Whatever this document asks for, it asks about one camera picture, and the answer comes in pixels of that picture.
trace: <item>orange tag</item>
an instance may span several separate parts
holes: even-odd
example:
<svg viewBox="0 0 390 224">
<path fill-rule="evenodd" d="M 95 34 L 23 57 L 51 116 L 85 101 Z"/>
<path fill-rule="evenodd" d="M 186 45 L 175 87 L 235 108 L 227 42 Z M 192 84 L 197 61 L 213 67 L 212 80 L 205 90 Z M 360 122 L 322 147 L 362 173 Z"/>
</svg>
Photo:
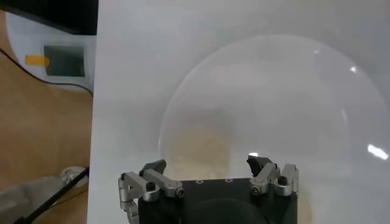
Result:
<svg viewBox="0 0 390 224">
<path fill-rule="evenodd" d="M 24 63 L 31 66 L 40 66 L 47 67 L 50 64 L 50 61 L 45 56 L 41 55 L 26 55 L 24 58 Z"/>
</svg>

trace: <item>wooden surface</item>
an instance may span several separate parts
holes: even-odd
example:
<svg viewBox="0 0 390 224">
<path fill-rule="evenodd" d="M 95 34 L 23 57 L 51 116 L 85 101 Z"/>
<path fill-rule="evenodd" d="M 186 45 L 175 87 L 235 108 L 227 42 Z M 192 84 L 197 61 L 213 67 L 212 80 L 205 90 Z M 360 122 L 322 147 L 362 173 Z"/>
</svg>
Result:
<svg viewBox="0 0 390 224">
<path fill-rule="evenodd" d="M 0 47 L 12 57 L 0 12 Z M 0 191 L 69 166 L 88 166 L 92 98 L 36 81 L 0 53 Z M 88 193 L 37 223 L 86 223 Z"/>
</svg>

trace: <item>metal bracket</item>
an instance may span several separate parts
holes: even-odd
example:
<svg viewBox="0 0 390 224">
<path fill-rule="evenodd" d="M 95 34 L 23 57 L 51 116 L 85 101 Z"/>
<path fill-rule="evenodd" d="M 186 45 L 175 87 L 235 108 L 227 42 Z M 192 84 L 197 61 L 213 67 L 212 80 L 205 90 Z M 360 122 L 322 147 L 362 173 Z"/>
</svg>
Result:
<svg viewBox="0 0 390 224">
<path fill-rule="evenodd" d="M 249 180 L 252 184 L 250 193 L 252 195 L 268 193 L 269 185 L 279 176 L 279 174 L 280 170 L 276 164 L 267 163 L 256 177 Z"/>
<path fill-rule="evenodd" d="M 286 164 L 282 174 L 273 182 L 274 192 L 280 196 L 290 196 L 293 192 L 298 193 L 299 171 L 293 164 Z"/>
<path fill-rule="evenodd" d="M 152 169 L 145 170 L 143 172 L 143 178 L 155 182 L 161 187 L 167 197 L 184 197 L 184 188 L 180 181 L 171 180 Z"/>
</svg>

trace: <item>black cable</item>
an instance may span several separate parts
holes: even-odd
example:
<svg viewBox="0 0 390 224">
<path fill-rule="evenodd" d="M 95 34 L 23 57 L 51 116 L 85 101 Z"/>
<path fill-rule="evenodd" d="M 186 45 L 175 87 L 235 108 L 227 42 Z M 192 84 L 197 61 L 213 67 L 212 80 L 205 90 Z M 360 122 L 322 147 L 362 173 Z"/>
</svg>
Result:
<svg viewBox="0 0 390 224">
<path fill-rule="evenodd" d="M 42 213 L 46 212 L 51 208 L 51 206 L 58 201 L 62 196 L 64 196 L 72 187 L 74 187 L 81 179 L 85 176 L 89 176 L 90 167 L 85 168 L 80 174 L 78 174 L 73 180 L 71 180 L 67 185 L 63 186 L 57 193 L 51 196 L 47 201 L 45 201 L 41 206 L 34 210 L 26 218 L 21 217 L 14 224 L 31 224 L 36 218 L 38 218 Z"/>
<path fill-rule="evenodd" d="M 79 88 L 82 88 L 84 90 L 87 90 L 90 94 L 91 94 L 91 97 L 93 97 L 93 93 L 90 89 L 88 89 L 87 87 L 85 86 L 82 86 L 82 85 L 79 85 L 79 84 L 75 84 L 75 83 L 55 83 L 55 82 L 49 82 L 49 81 L 46 81 L 46 80 L 43 80 L 43 79 L 40 79 L 38 78 L 37 76 L 31 74 L 31 72 L 27 71 L 24 67 L 22 67 L 17 61 L 15 61 L 8 53 L 5 52 L 5 50 L 1 49 L 0 48 L 0 52 L 3 53 L 9 60 L 11 60 L 17 67 L 19 67 L 21 70 L 23 70 L 27 75 L 31 76 L 32 78 L 40 81 L 40 82 L 43 82 L 43 83 L 46 83 L 46 84 L 50 84 L 50 85 L 60 85 L 60 86 L 76 86 L 76 87 L 79 87 Z"/>
</svg>

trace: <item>gray cloth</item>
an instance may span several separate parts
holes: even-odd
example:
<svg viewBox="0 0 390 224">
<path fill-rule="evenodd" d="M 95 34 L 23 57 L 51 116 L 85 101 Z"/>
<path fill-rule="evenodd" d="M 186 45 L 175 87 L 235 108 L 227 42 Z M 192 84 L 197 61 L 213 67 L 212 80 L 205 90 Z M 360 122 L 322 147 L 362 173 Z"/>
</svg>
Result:
<svg viewBox="0 0 390 224">
<path fill-rule="evenodd" d="M 26 217 L 64 185 L 61 177 L 43 177 L 0 192 L 0 223 Z"/>
</svg>

